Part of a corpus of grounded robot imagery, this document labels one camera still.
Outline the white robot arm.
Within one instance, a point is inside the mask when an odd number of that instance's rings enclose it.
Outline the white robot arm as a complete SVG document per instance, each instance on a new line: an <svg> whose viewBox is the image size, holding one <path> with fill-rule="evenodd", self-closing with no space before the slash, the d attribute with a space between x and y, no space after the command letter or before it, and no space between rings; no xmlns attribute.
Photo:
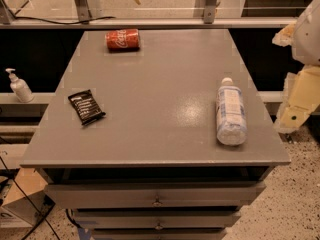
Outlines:
<svg viewBox="0 0 320 240"><path fill-rule="evenodd" d="M289 134L320 105L320 0L313 0L294 23L276 33L272 43L291 46L293 59L303 64L297 74L287 74L274 122L277 132Z"/></svg>

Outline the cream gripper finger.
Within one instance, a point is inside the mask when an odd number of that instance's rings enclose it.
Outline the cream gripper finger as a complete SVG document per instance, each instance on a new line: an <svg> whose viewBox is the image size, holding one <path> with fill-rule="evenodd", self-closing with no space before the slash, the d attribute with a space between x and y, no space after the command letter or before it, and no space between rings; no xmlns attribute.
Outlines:
<svg viewBox="0 0 320 240"><path fill-rule="evenodd" d="M319 105L320 67L304 66L297 74L289 72L284 80L274 128L283 134L297 131Z"/></svg>
<svg viewBox="0 0 320 240"><path fill-rule="evenodd" d="M272 39L272 43L282 47L292 45L294 29L295 23L288 24L275 34Z"/></svg>

